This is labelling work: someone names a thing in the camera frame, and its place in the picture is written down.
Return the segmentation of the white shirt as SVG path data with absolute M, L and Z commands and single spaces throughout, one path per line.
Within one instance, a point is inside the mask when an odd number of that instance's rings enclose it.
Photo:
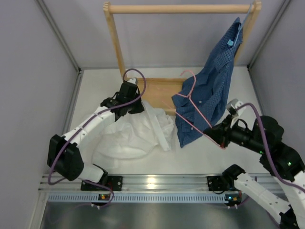
M 153 108 L 142 101 L 144 111 L 127 114 L 99 133 L 92 162 L 103 168 L 116 167 L 117 160 L 146 157 L 159 146 L 172 149 L 173 119 L 161 108 Z

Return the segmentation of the pink wire hanger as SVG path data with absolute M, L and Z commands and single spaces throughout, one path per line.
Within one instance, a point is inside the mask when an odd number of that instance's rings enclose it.
M 228 99 L 231 75 L 211 70 L 190 73 L 179 92 L 172 96 L 175 106 L 177 137 L 183 148 L 203 136 L 224 114 Z

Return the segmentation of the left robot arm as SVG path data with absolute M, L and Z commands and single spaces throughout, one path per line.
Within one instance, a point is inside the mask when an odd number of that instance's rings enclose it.
M 108 184 L 108 172 L 102 167 L 85 162 L 82 151 L 106 127 L 126 114 L 144 111 L 137 80 L 131 78 L 121 84 L 113 97 L 103 100 L 100 106 L 81 124 L 63 135 L 50 139 L 47 165 L 64 179 L 89 181 L 97 190 Z

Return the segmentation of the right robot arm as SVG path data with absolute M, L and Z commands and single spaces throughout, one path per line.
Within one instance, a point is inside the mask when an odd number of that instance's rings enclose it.
M 228 115 L 220 124 L 203 133 L 225 149 L 237 144 L 260 155 L 259 162 L 282 188 L 286 200 L 280 199 L 260 185 L 240 166 L 233 164 L 220 176 L 209 176 L 209 190 L 245 193 L 274 219 L 282 229 L 305 227 L 305 164 L 299 153 L 282 142 L 284 129 L 270 116 L 258 117 L 252 129 L 247 125 L 231 125 Z

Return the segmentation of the blue checked shirt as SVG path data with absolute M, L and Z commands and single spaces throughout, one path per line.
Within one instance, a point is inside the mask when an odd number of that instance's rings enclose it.
M 176 107 L 180 147 L 202 137 L 202 131 L 216 125 L 225 112 L 235 54 L 243 42 L 243 24 L 236 18 L 209 54 L 203 69 L 185 80 L 172 96 Z

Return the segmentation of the light blue hanger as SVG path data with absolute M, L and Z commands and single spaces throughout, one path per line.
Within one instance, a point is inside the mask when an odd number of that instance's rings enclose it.
M 247 13 L 246 13 L 245 19 L 243 20 L 242 23 L 240 23 L 240 25 L 239 25 L 239 27 L 238 27 L 238 33 L 237 33 L 236 38 L 235 38 L 235 40 L 234 40 L 234 42 L 233 42 L 233 46 L 236 45 L 236 43 L 237 43 L 237 41 L 238 41 L 238 39 L 239 39 L 240 32 L 241 32 L 241 30 L 242 30 L 242 28 L 243 28 L 243 26 L 244 26 L 244 24 L 245 24 L 246 19 L 248 18 L 248 15 L 250 14 L 250 12 L 251 12 L 251 10 L 252 10 L 252 5 L 253 5 L 253 4 L 251 3 L 250 6 L 249 6 L 248 11 L 247 11 Z

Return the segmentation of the wooden clothes rack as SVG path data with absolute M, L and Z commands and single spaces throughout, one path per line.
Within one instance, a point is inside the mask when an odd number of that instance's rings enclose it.
M 116 53 L 120 74 L 125 72 L 125 64 L 115 25 L 115 14 L 246 14 L 243 28 L 243 41 L 246 42 L 252 28 L 262 9 L 262 2 L 253 1 L 252 4 L 204 4 L 204 5 L 111 5 L 109 1 L 103 4 L 103 12 L 108 25 L 111 40 Z M 148 78 L 144 87 L 142 79 L 139 80 L 141 90 L 146 90 L 143 99 L 150 105 L 162 108 L 169 115 L 175 114 L 172 96 L 181 90 L 182 78 L 157 78 L 154 72 Z

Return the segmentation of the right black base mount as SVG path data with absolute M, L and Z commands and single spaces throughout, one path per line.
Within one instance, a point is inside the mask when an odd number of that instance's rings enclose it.
M 207 184 L 209 191 L 212 191 L 218 195 L 227 190 L 227 181 L 223 178 L 223 176 L 208 176 Z

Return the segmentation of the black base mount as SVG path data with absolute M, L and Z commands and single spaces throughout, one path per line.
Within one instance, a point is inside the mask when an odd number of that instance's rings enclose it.
M 108 176 L 104 186 L 110 188 L 112 191 L 121 191 L 123 185 L 123 176 Z M 88 184 L 86 182 L 81 183 L 81 191 L 100 191 L 106 190 L 96 185 Z
M 212 191 L 218 195 L 227 190 L 227 181 L 223 178 L 223 176 L 208 176 L 207 184 L 209 191 Z

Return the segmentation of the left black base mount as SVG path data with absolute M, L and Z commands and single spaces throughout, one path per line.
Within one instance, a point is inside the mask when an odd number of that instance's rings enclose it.
M 112 191 L 121 191 L 123 185 L 123 176 L 108 176 L 104 186 L 110 188 Z M 81 183 L 81 191 L 100 191 L 106 190 L 96 185 L 88 184 L 86 182 Z

